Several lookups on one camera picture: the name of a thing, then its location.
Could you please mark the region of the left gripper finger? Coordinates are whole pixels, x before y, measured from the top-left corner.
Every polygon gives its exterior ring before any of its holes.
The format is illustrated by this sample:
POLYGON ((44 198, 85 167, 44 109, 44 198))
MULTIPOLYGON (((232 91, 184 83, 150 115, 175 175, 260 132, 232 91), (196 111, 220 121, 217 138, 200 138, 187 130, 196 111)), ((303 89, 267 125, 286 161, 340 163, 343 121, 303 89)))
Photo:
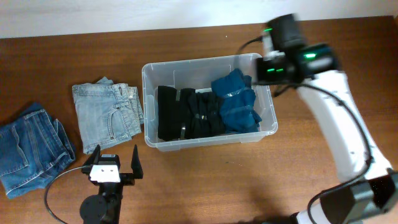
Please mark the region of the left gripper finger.
POLYGON ((144 177, 144 172, 141 166, 141 162, 139 160, 139 153, 138 153, 138 148, 137 145, 134 145, 133 153, 132 153, 132 159, 131 159, 131 169, 132 169, 132 174, 135 179, 142 179, 144 177))
POLYGON ((95 147, 95 150, 93 151, 93 153, 91 154, 91 156, 89 158, 87 158, 87 160, 85 161, 85 163, 83 164, 84 166, 92 166, 92 165, 96 165, 99 161, 100 158, 100 152, 101 152, 101 147, 98 144, 95 147))

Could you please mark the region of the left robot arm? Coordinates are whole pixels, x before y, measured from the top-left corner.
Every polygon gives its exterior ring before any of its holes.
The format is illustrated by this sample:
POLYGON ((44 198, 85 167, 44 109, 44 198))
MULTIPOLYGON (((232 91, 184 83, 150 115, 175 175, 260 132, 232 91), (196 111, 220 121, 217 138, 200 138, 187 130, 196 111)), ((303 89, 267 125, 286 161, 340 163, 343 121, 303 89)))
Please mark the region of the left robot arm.
POLYGON ((120 171, 121 163, 116 154, 102 154, 96 146, 91 156, 83 164, 82 173, 98 186, 98 193, 84 199, 80 206, 80 216, 84 224, 116 224, 119 222, 123 188, 133 186, 135 180, 144 176, 137 146, 134 146, 130 173, 120 171))

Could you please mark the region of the light blue jeans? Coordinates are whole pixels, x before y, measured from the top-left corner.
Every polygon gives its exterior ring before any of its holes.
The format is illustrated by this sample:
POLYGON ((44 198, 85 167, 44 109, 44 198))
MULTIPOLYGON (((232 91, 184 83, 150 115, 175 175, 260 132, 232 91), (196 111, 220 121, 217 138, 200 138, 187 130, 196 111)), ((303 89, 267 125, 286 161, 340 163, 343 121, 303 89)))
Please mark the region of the light blue jeans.
POLYGON ((96 83, 72 86, 83 152, 107 149, 141 133, 144 115, 138 90, 103 77, 96 83))

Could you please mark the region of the teal blue taped cloth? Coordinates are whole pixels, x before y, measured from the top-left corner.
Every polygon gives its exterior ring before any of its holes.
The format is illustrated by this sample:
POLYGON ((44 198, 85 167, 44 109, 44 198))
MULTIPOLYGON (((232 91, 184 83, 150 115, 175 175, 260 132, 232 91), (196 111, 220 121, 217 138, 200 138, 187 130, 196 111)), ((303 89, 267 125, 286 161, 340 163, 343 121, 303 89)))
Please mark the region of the teal blue taped cloth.
POLYGON ((252 77, 238 68, 211 83, 212 92, 222 99, 221 119, 227 133, 258 132, 262 118, 254 110, 256 94, 252 77))

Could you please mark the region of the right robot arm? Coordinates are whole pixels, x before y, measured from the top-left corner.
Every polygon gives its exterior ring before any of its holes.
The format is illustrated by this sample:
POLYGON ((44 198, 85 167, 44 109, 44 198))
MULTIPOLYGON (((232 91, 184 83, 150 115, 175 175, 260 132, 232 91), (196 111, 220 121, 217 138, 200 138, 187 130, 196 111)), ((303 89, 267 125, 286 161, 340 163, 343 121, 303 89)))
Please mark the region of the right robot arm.
POLYGON ((276 95, 297 91, 328 143, 340 183, 322 190, 283 223, 362 223, 397 205, 397 171, 372 139, 332 48, 308 45, 293 14, 270 20, 261 35, 257 84, 276 95))

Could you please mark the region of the black taped cloth bundle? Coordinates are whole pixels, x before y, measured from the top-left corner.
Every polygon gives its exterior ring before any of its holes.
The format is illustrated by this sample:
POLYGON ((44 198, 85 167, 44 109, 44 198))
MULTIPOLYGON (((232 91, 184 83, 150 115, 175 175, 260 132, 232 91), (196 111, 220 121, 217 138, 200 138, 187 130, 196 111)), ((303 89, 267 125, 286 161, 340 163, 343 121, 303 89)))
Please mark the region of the black taped cloth bundle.
POLYGON ((188 106, 187 139, 208 138, 226 132, 220 115, 221 99, 213 92, 193 93, 188 97, 188 106))

